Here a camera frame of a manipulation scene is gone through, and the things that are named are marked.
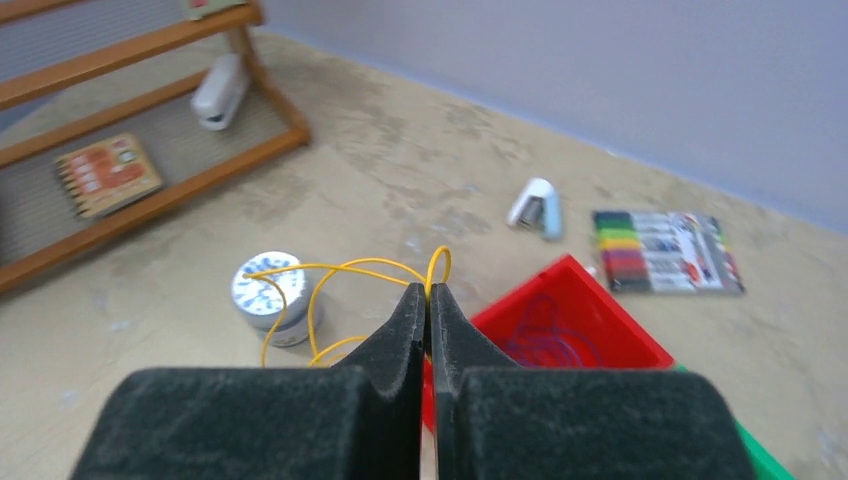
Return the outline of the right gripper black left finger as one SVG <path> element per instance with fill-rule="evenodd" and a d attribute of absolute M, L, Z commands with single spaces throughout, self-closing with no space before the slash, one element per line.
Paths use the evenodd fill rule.
<path fill-rule="evenodd" d="M 329 368 L 151 368 L 105 403 L 75 479 L 415 479 L 425 292 Z"/>

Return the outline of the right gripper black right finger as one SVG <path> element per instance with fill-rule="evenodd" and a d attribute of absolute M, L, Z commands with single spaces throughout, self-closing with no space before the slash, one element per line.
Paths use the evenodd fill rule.
<path fill-rule="evenodd" d="M 751 479 L 720 392 L 657 369 L 530 369 L 430 293 L 441 479 Z"/>

